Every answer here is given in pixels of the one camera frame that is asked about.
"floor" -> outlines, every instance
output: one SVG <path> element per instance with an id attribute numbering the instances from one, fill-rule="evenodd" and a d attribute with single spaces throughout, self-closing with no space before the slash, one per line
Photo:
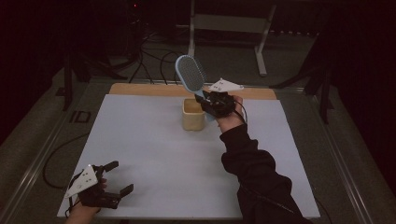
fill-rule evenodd
<path id="1" fill-rule="evenodd" d="M 267 88 L 296 75 L 314 41 L 315 38 L 308 36 L 269 35 L 263 53 L 267 77 L 258 75 L 254 43 L 224 45 L 202 38 L 197 42 L 195 56 L 207 72 L 207 83 L 222 77 L 245 86 Z M 151 35 L 143 46 L 143 63 L 147 70 L 141 67 L 131 79 L 138 66 L 135 63 L 119 71 L 120 75 L 128 77 L 126 80 L 115 80 L 97 71 L 92 71 L 89 83 L 74 78 L 74 101 L 67 111 L 63 111 L 64 98 L 55 96 L 63 86 L 64 70 L 59 71 L 52 87 L 0 147 L 1 223 L 63 223 L 64 218 L 56 214 L 64 196 L 64 186 L 74 173 L 86 136 L 111 85 L 129 81 L 147 83 L 150 79 L 155 83 L 164 84 L 166 80 L 168 84 L 176 84 L 174 61 L 177 52 L 187 53 L 187 47 L 182 36 L 179 40 L 168 40 Z M 123 60 L 120 57 L 111 59 L 114 63 Z M 317 97 L 303 92 L 306 81 L 276 90 L 276 97 L 284 107 L 317 198 L 321 217 L 313 222 L 396 223 L 396 200 L 340 101 L 337 89 L 331 89 L 330 123 L 325 125 L 318 116 Z M 73 111 L 88 111 L 92 116 L 88 122 L 71 122 Z M 97 218 L 93 223 L 119 222 Z M 141 224 L 239 222 L 131 221 Z"/>

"cable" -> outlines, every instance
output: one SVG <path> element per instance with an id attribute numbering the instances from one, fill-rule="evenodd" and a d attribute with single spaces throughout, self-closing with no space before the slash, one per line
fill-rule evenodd
<path id="1" fill-rule="evenodd" d="M 69 216 L 67 215 L 67 212 L 69 212 L 69 214 L 70 214 L 71 211 L 72 211 L 72 209 L 73 209 L 78 203 L 80 203 L 79 200 L 76 201 L 75 204 L 69 206 L 69 208 L 67 208 L 66 211 L 64 211 L 64 216 L 65 216 L 65 217 L 69 217 Z"/>
<path id="2" fill-rule="evenodd" d="M 239 104 L 239 105 L 242 106 L 242 109 L 244 110 L 245 118 L 242 117 L 242 115 L 241 115 L 239 112 L 237 112 L 236 110 L 234 110 L 233 112 L 235 112 L 235 114 L 236 114 L 242 121 L 244 121 L 244 123 L 248 124 L 248 114 L 247 114 L 247 111 L 246 111 L 245 107 L 244 107 L 241 103 L 239 103 L 239 102 L 237 102 L 237 101 L 235 101 L 235 102 L 236 102 L 237 104 Z"/>
<path id="3" fill-rule="evenodd" d="M 54 188 L 54 189 L 64 189 L 64 188 L 65 188 L 65 186 L 56 186 L 56 185 L 54 185 L 54 184 L 51 184 L 51 183 L 48 181 L 48 179 L 47 179 L 47 173 L 46 173 L 46 171 L 47 171 L 47 166 L 48 166 L 49 161 L 50 161 L 50 159 L 52 158 L 52 156 L 53 156 L 57 151 L 59 151 L 62 147 L 66 146 L 67 144 L 70 144 L 70 143 L 72 143 L 72 142 L 74 142 L 74 141 L 76 141 L 76 140 L 78 140 L 78 139 L 80 139 L 80 138 L 82 138 L 82 137 L 85 137 L 85 136 L 87 136 L 88 134 L 90 134 L 90 133 L 84 133 L 83 135 L 77 136 L 77 137 L 75 137 L 75 138 L 70 139 L 70 140 L 67 141 L 67 142 L 64 142 L 64 143 L 60 144 L 58 147 L 56 147 L 56 148 L 49 154 L 49 157 L 47 158 L 46 162 L 44 163 L 44 167 L 43 167 L 43 170 L 42 170 L 43 180 L 44 180 L 44 182 L 45 182 L 48 186 L 50 186 L 50 187 L 52 187 L 52 188 Z"/>
<path id="4" fill-rule="evenodd" d="M 318 198 L 315 197 L 315 195 L 314 195 L 314 199 L 315 199 L 315 201 L 317 201 L 317 203 L 320 205 L 320 207 L 323 208 L 323 211 L 326 213 L 326 216 L 327 216 L 327 218 L 329 219 L 330 224 L 332 224 L 332 219 L 330 218 L 330 215 L 329 215 L 329 213 L 327 212 L 326 208 L 323 206 L 323 204 L 320 202 L 320 200 L 318 200 Z"/>
<path id="5" fill-rule="evenodd" d="M 161 76 L 163 77 L 163 81 L 165 82 L 166 85 L 168 85 L 168 83 L 166 82 L 165 75 L 163 74 L 163 62 L 165 61 L 165 58 L 166 58 L 168 55 L 170 55 L 170 54 L 175 54 L 175 55 L 178 57 L 178 54 L 177 54 L 176 52 L 170 50 L 170 52 L 168 52 L 168 53 L 166 53 L 165 55 L 163 55 L 163 57 L 161 58 L 161 61 L 160 61 L 160 73 L 161 73 Z"/>

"yellow cup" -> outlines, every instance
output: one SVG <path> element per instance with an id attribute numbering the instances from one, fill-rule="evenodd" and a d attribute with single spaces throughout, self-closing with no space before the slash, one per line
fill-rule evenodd
<path id="1" fill-rule="evenodd" d="M 186 131 L 201 131 L 205 127 L 205 112 L 195 99 L 184 99 L 182 123 Z"/>

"white table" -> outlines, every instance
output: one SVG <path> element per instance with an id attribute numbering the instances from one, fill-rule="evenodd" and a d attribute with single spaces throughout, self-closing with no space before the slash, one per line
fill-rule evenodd
<path id="1" fill-rule="evenodd" d="M 158 96 L 162 91 L 168 96 Z M 121 92 L 134 95 L 118 95 Z M 153 95 L 142 95 L 142 92 Z M 275 97 L 266 89 L 246 89 L 239 95 L 248 97 L 252 92 L 259 98 Z M 121 200 L 118 209 L 102 209 L 98 217 L 241 217 L 236 198 L 237 179 L 224 171 L 220 161 L 225 147 L 219 140 L 217 123 L 207 123 L 200 132 L 182 129 L 181 104 L 186 96 L 191 96 L 189 93 L 179 86 L 128 84 L 119 84 L 110 93 L 113 94 L 103 101 L 75 174 L 88 164 L 119 161 L 120 167 L 105 174 L 106 191 L 118 192 L 131 183 L 134 191 Z M 275 157 L 276 170 L 291 178 L 292 196 L 303 215 L 318 217 L 318 208 L 280 102 L 245 98 L 244 105 L 251 137 L 258 139 L 260 148 Z M 64 200 L 58 216 L 62 217 L 67 207 L 68 201 Z"/>

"metal stand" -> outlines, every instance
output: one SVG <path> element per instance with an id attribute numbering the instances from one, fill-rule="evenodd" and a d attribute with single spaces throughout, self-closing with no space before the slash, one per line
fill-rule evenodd
<path id="1" fill-rule="evenodd" d="M 256 54 L 257 65 L 259 67 L 259 75 L 261 77 L 265 77 L 267 75 L 264 59 L 262 57 L 262 49 L 271 27 L 272 18 L 274 17 L 276 10 L 275 5 L 271 6 L 266 19 L 195 14 L 194 5 L 195 0 L 191 0 L 190 56 L 194 56 L 195 53 L 194 31 L 196 29 L 258 33 L 262 34 L 262 41 L 258 46 L 256 46 L 254 52 Z"/>

